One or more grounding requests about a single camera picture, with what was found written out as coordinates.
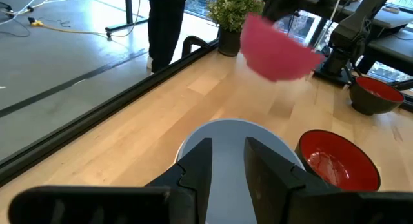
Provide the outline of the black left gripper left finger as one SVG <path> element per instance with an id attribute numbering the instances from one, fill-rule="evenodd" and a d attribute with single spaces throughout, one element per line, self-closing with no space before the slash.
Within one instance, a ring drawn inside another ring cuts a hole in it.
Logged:
<path id="1" fill-rule="evenodd" d="M 16 195 L 11 223 L 204 223 L 212 179 L 212 140 L 144 187 L 41 186 Z"/>

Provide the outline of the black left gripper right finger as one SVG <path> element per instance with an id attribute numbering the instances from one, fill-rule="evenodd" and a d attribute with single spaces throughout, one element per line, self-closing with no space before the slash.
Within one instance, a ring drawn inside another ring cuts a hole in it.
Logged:
<path id="1" fill-rule="evenodd" d="M 258 223 L 412 223 L 412 194 L 344 192 L 248 137 L 245 174 Z"/>

